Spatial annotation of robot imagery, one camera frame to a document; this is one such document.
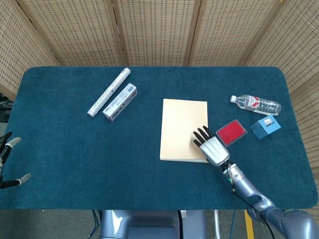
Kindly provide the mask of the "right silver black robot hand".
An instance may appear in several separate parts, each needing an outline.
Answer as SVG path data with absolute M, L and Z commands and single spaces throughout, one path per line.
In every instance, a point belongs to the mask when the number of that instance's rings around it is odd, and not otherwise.
M 208 127 L 198 128 L 192 134 L 194 135 L 192 142 L 201 150 L 209 163 L 221 166 L 229 160 L 229 151 Z

